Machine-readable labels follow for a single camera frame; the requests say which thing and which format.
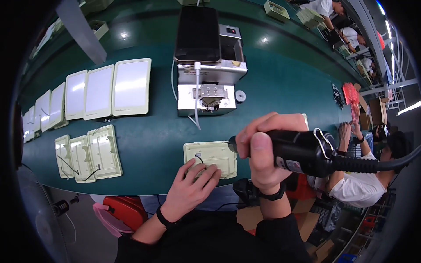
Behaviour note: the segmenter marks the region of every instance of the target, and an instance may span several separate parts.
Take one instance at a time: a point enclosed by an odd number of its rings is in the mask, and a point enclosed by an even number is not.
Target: black smartphone
[[[174,59],[179,63],[221,61],[218,12],[214,8],[181,8]]]

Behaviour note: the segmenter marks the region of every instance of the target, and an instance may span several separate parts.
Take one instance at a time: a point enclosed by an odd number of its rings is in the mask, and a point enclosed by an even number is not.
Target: gray floor
[[[70,200],[75,196],[75,193],[55,188],[48,188],[48,191],[52,202],[62,199]],[[111,235],[95,216],[93,204],[94,201],[87,197],[71,205],[67,212],[75,224],[77,235],[75,244],[70,244],[75,238],[72,224],[65,215],[59,217],[71,262],[109,263],[114,262],[117,255],[117,237]]]

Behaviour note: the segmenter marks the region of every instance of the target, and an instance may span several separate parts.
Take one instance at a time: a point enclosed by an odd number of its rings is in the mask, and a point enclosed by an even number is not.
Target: green workbench
[[[152,59],[149,113],[114,118],[110,122],[115,126],[123,176],[82,184],[59,177],[54,139],[65,134],[78,137],[99,125],[99,122],[74,120],[24,145],[23,163],[42,184],[90,194],[165,194],[178,168],[184,164],[184,143],[228,140],[252,119],[271,111],[306,113],[310,129],[319,127],[336,138],[336,126],[351,120],[350,107],[341,111],[333,101],[331,83],[341,87],[344,82],[361,82],[361,79],[352,73],[346,61],[329,50],[326,42],[294,23],[283,24],[267,17],[263,7],[243,1],[229,1],[224,5],[225,1],[212,0],[208,6],[220,11],[219,22],[241,30],[248,73],[237,83],[236,89],[243,90],[247,100],[226,115],[199,117],[202,130],[198,130],[188,118],[177,116],[171,90],[178,17],[174,10],[180,5],[176,1],[162,0],[167,5],[156,5],[160,1],[153,1],[150,6],[150,2],[119,4],[116,0],[106,10],[90,17],[107,21],[110,27],[109,33],[100,40],[108,53],[104,64],[94,65],[74,42],[65,41],[68,33],[63,32],[47,49],[41,49],[23,76],[19,102],[25,112],[40,95],[54,89],[68,74],[126,59]],[[230,9],[231,2],[235,2],[237,9]],[[155,12],[153,8],[166,11]],[[145,12],[155,12],[155,15],[145,15]],[[221,180],[220,185],[250,177],[247,160],[237,159],[237,166],[237,177]]]

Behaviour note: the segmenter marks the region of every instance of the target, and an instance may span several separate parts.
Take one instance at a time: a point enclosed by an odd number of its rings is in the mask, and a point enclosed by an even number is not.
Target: white t-shirt
[[[344,27],[340,30],[344,36],[348,39],[349,43],[353,48],[357,48],[359,45],[357,40],[357,31],[353,30],[351,27]]]
[[[361,159],[376,159],[370,152]],[[320,188],[326,182],[325,179],[307,176],[309,185]],[[331,190],[329,196],[351,206],[364,208],[377,203],[386,189],[377,179],[374,173],[344,173],[340,180]]]
[[[313,9],[322,16],[329,17],[333,13],[332,0],[315,0],[308,4],[300,5],[301,9]]]
[[[371,63],[373,61],[369,58],[363,58],[361,59],[361,63],[362,65],[365,67],[365,70],[367,70],[367,72],[373,73],[373,70],[371,69]]]

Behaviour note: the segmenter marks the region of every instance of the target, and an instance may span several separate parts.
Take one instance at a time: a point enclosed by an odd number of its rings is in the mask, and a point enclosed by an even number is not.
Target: electric screwdriver
[[[418,146],[405,157],[379,162],[338,155],[319,128],[302,132],[272,130],[266,134],[272,140],[275,166],[320,178],[335,171],[377,173],[393,170],[408,165],[421,152],[421,146]],[[238,153],[235,136],[228,140],[228,147],[231,151]]]

